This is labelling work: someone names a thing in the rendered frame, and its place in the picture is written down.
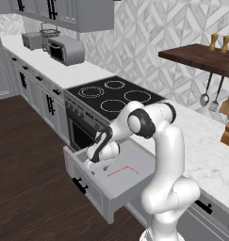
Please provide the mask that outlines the grey wall cupboards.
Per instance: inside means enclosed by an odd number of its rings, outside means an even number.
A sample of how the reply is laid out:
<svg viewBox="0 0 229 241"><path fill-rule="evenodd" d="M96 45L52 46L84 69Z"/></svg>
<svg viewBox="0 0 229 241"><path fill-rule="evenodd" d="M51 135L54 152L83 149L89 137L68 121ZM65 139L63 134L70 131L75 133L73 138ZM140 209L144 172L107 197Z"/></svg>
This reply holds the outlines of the grey wall cupboards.
<svg viewBox="0 0 229 241"><path fill-rule="evenodd" d="M113 0L9 0L14 13L79 33L114 28Z"/></svg>

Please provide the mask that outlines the grey closed drawer front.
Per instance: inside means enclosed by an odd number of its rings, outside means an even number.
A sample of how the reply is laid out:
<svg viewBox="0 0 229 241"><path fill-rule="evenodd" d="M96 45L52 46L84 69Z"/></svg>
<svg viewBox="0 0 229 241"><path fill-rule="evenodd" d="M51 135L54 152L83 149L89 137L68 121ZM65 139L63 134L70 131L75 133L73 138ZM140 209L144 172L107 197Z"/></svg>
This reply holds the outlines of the grey closed drawer front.
<svg viewBox="0 0 229 241"><path fill-rule="evenodd" d="M201 241L229 241L229 209L201 190L199 201L212 204L212 214L200 208L195 202L189 207L191 226Z"/></svg>

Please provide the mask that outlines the silver toaster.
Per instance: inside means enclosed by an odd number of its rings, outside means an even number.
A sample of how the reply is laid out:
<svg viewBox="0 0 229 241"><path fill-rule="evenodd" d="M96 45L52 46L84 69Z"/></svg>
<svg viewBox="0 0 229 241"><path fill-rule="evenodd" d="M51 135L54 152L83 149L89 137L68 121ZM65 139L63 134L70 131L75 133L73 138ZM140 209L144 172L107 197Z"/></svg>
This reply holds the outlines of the silver toaster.
<svg viewBox="0 0 229 241"><path fill-rule="evenodd" d="M41 49L42 38L40 32L24 33L22 35L22 40L24 47L28 48L31 51Z"/></svg>

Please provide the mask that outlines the steel hanging ladle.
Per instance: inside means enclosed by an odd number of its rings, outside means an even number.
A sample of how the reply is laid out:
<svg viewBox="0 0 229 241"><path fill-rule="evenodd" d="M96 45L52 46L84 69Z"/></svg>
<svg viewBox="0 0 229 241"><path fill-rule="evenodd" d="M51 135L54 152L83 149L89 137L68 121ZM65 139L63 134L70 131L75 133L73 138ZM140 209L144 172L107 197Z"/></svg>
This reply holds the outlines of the steel hanging ladle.
<svg viewBox="0 0 229 241"><path fill-rule="evenodd" d="M206 86L207 89L209 89L209 85L210 85L210 82L211 82L211 79L212 79L212 75L213 75L213 73L211 73L209 75L207 86ZM207 90L206 90L205 93L202 94L201 97L200 97L200 105L206 106L208 104L208 102L209 102L209 96L208 96Z"/></svg>

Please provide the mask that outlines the steel oven front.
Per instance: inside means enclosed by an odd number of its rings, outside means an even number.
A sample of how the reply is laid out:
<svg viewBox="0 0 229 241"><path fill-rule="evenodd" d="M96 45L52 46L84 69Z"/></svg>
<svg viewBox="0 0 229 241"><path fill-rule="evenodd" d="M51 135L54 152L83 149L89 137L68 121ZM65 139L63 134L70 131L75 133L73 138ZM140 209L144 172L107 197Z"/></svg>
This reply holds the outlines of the steel oven front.
<svg viewBox="0 0 229 241"><path fill-rule="evenodd" d="M85 149L94 142L96 134L109 125L109 121L68 93L64 99L70 145L75 151Z"/></svg>

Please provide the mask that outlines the steel slotted spatula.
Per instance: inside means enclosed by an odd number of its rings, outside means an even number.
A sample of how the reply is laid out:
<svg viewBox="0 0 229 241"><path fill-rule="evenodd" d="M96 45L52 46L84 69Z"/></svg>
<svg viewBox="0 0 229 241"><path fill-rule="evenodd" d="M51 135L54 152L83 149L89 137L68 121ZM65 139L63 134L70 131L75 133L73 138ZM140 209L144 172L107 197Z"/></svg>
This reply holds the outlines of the steel slotted spatula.
<svg viewBox="0 0 229 241"><path fill-rule="evenodd" d="M224 77L221 78L221 81L220 81L220 84L219 84L219 87L218 87L218 91L217 91L217 97L219 96L219 94L221 92L221 86L222 86L223 80L224 80ZM218 98L217 97L211 103L211 105L209 107L209 110L212 111L212 112L216 112L217 109L218 109L219 103L218 103Z"/></svg>

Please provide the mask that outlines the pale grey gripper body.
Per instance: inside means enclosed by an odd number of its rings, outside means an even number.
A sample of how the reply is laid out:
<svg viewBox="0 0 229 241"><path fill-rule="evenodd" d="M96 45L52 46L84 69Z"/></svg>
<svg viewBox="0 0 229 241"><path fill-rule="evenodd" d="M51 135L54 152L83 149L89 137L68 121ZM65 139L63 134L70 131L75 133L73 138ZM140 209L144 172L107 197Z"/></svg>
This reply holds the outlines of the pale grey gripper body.
<svg viewBox="0 0 229 241"><path fill-rule="evenodd" d="M89 159L86 160L85 166L89 171L95 171L96 169L101 169L103 167L108 166L111 163L111 160L99 160L97 162L90 161Z"/></svg>

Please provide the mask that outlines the grey open drawer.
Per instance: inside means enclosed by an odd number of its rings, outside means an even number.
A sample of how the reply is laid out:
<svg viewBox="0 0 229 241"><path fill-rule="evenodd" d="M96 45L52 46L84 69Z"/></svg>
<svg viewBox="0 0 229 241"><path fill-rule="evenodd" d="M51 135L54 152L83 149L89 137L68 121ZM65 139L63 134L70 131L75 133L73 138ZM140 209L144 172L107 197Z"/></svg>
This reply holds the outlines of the grey open drawer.
<svg viewBox="0 0 229 241"><path fill-rule="evenodd" d="M132 139L121 144L121 153L109 165L106 171L95 170L92 175L85 167L86 150L73 153L67 146L63 148L65 165L71 178L81 178L83 186L88 185L84 194L108 224L114 222L114 213L131 200L141 194L143 189L152 180L155 171L155 156L142 148ZM139 174L130 169L107 177L116 169L130 166Z"/></svg>

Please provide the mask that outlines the wooden shaker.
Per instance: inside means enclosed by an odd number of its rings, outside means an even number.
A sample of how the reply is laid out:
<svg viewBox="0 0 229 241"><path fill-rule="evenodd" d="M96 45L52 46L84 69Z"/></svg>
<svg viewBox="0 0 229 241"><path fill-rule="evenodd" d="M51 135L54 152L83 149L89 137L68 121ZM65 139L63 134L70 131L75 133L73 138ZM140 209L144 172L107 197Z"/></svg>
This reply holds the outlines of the wooden shaker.
<svg viewBox="0 0 229 241"><path fill-rule="evenodd" d="M215 45L216 45L216 41L218 39L218 36L219 36L219 34L217 34L217 33L214 33L214 34L211 35L211 43L209 44L209 47L208 47L209 51L215 50L215 48L216 48Z"/></svg>
<svg viewBox="0 0 229 241"><path fill-rule="evenodd" d="M221 53L227 53L227 45L229 43L229 36L223 36L223 45L221 47Z"/></svg>

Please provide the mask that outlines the dark wooden shelf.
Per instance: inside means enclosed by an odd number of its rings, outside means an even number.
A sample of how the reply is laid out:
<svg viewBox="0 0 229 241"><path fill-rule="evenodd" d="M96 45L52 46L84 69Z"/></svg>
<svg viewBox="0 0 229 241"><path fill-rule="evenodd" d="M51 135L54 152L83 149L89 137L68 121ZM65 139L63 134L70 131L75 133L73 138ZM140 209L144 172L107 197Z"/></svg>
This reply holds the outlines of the dark wooden shelf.
<svg viewBox="0 0 229 241"><path fill-rule="evenodd" d="M158 56L229 78L229 51L222 53L218 48L210 51L207 46L195 43L160 51Z"/></svg>

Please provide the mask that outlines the grey base cupboards run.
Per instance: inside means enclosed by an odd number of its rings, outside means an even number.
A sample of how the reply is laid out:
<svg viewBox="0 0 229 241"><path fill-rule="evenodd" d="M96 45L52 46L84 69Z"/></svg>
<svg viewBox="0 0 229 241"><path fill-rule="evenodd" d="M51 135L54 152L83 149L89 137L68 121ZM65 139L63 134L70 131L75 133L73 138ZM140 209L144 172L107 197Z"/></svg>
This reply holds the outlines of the grey base cupboards run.
<svg viewBox="0 0 229 241"><path fill-rule="evenodd" d="M5 50L20 94L46 123L69 144L63 89L10 50Z"/></svg>

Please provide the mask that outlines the silver toaster oven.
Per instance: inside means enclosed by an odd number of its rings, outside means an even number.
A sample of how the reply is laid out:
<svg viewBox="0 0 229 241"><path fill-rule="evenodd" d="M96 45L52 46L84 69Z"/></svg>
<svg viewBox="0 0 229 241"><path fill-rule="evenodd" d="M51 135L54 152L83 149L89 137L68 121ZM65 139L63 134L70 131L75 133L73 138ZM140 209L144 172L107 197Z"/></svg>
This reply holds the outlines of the silver toaster oven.
<svg viewBox="0 0 229 241"><path fill-rule="evenodd" d="M80 40L70 37L54 37L48 41L49 53L52 59L71 66L85 61L85 48Z"/></svg>

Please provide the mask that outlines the grey tall cupboard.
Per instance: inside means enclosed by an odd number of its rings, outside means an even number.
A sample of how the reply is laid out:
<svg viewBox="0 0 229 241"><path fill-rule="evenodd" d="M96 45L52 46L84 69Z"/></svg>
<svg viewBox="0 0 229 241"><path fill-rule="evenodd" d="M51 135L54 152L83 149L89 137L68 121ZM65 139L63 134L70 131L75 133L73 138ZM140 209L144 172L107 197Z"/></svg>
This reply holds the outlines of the grey tall cupboard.
<svg viewBox="0 0 229 241"><path fill-rule="evenodd" d="M19 94L8 59L8 53L0 39L0 100Z"/></svg>

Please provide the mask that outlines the wooden spatula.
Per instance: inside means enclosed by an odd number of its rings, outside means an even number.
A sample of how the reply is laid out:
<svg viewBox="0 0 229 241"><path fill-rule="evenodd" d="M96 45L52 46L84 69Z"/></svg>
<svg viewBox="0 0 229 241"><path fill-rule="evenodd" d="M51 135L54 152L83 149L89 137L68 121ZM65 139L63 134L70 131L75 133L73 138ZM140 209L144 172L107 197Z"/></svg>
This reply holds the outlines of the wooden spatula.
<svg viewBox="0 0 229 241"><path fill-rule="evenodd" d="M228 95L228 98L222 103L220 112L224 115L229 114L229 95Z"/></svg>

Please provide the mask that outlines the black hob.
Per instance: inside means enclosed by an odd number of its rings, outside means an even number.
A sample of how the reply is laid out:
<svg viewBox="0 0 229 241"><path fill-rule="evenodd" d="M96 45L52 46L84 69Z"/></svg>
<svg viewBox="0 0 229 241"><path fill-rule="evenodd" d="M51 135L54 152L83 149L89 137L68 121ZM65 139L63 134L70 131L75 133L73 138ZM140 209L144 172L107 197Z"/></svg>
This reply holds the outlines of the black hob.
<svg viewBox="0 0 229 241"><path fill-rule="evenodd" d="M131 101L154 104L164 97L115 75L65 90L65 105L84 119L114 120Z"/></svg>

